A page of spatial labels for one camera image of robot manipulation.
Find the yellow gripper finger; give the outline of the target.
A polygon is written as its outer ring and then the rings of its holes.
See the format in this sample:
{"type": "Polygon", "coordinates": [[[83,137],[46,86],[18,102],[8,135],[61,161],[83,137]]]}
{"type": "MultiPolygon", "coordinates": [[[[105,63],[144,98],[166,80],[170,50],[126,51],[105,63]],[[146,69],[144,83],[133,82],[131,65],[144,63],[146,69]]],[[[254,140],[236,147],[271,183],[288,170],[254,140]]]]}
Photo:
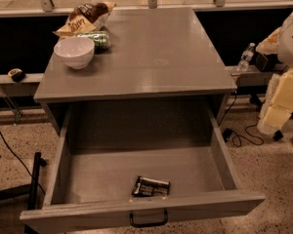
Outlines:
{"type": "Polygon", "coordinates": [[[293,68],[275,75],[262,109],[262,123],[266,128],[281,129],[293,113],[293,68]]]}

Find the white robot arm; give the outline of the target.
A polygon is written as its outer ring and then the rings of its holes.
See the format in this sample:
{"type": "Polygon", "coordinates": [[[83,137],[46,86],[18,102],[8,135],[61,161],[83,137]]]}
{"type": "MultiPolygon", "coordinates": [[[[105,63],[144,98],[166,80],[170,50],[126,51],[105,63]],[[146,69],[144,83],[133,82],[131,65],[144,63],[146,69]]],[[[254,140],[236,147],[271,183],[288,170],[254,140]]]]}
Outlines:
{"type": "Polygon", "coordinates": [[[281,130],[293,113],[293,12],[256,51],[263,55],[277,54],[277,59],[289,67],[284,74],[274,75],[270,80],[260,112],[257,128],[262,134],[271,135],[281,130]]]}

